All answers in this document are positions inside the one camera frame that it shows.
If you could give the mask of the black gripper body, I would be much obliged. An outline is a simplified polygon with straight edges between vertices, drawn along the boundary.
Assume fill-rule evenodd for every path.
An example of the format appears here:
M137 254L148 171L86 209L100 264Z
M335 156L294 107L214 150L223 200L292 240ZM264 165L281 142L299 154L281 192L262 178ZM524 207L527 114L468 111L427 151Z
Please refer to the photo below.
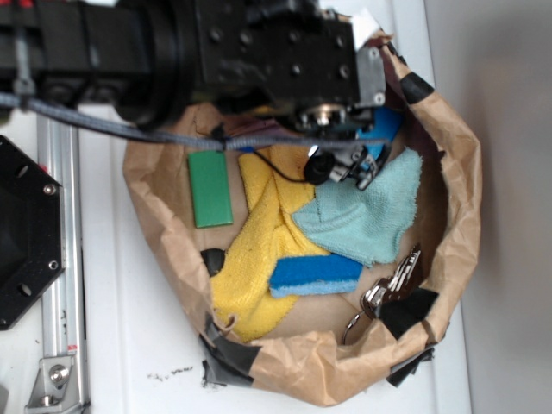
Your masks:
M193 103L274 117L306 134L370 129L385 101L380 53L317 1L195 1Z

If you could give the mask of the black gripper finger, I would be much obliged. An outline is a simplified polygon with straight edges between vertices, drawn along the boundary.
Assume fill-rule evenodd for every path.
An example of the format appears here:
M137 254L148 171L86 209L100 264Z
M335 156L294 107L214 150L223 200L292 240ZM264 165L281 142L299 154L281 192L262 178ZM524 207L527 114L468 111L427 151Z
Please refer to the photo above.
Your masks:
M336 183L345 179L345 166L337 154L317 148L304 167L305 180L313 185L321 185L328 180Z
M368 147L356 147L345 157L349 161L348 176L356 180L356 187L365 191L370 183L380 173L391 154L391 143L385 141L377 157L374 157Z

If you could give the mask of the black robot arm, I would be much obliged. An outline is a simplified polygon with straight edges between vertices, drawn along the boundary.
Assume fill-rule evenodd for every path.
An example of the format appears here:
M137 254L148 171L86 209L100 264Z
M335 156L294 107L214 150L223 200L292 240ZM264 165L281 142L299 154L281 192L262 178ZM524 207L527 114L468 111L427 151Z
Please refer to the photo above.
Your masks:
M185 109L272 118L314 147L306 180L365 189L391 152L377 47L316 1L4 1L1 108L166 142Z

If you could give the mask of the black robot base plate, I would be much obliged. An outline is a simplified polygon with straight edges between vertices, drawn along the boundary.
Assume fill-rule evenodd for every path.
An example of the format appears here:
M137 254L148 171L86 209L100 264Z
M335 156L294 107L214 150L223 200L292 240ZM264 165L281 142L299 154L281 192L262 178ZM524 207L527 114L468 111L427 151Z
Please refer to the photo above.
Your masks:
M1 137L1 330L12 329L63 266L60 184Z

